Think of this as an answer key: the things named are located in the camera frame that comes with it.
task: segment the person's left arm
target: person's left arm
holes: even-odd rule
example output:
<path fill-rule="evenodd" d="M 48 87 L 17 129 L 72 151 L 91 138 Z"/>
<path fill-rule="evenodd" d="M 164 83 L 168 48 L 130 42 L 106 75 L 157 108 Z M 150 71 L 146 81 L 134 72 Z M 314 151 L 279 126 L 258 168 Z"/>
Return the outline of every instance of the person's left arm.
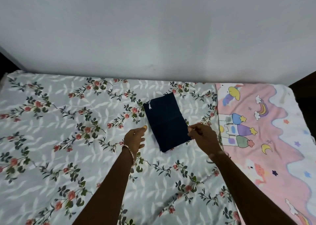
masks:
<path fill-rule="evenodd" d="M 144 144 L 142 138 L 146 128 L 130 130 L 124 137 L 124 144 L 132 151 L 136 159 L 137 152 Z M 73 225 L 110 224 L 118 222 L 118 217 L 125 193 L 128 177 L 134 161 L 127 147 L 122 148 L 109 173 L 103 180 L 88 204 L 81 211 Z"/>

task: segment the navy blue cloth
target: navy blue cloth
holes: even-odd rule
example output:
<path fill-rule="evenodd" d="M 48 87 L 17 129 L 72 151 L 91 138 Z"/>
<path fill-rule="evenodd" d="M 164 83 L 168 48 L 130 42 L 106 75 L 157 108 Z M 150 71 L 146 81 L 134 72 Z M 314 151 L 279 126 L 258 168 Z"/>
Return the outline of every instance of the navy blue cloth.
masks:
<path fill-rule="evenodd" d="M 160 150 L 166 152 L 191 138 L 173 93 L 143 104 Z"/>

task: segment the person's right arm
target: person's right arm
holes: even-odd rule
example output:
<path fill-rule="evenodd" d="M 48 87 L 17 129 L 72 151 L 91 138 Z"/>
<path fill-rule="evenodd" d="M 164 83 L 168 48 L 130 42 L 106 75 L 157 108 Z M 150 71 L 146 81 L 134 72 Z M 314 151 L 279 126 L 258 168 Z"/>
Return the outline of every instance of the person's right arm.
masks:
<path fill-rule="evenodd" d="M 211 127 L 194 124 L 188 127 L 188 135 L 216 164 L 247 225 L 296 223 L 252 183 L 235 163 L 223 154 Z"/>

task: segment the person's left hand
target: person's left hand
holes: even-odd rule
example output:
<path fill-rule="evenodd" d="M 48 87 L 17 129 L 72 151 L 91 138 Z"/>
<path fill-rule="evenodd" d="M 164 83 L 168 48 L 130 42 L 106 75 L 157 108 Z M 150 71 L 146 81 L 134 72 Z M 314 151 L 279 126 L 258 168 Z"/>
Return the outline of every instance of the person's left hand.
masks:
<path fill-rule="evenodd" d="M 136 129 L 131 129 L 124 137 L 124 144 L 127 145 L 136 159 L 137 152 L 140 148 L 144 147 L 144 144 L 140 144 L 145 141 L 145 138 L 142 138 L 145 135 L 147 128 L 139 127 Z"/>

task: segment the yellow star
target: yellow star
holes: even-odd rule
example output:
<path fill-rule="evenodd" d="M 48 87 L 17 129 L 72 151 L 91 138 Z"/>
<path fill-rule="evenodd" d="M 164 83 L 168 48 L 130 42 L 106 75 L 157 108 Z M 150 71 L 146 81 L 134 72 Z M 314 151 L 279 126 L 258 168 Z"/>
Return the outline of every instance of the yellow star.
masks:
<path fill-rule="evenodd" d="M 250 132 L 253 134 L 253 135 L 256 135 L 258 132 L 252 127 L 250 128 Z"/>
<path fill-rule="evenodd" d="M 240 120 L 241 120 L 242 122 L 246 122 L 247 119 L 246 119 L 244 116 L 241 116 L 241 117 L 240 117 Z"/>

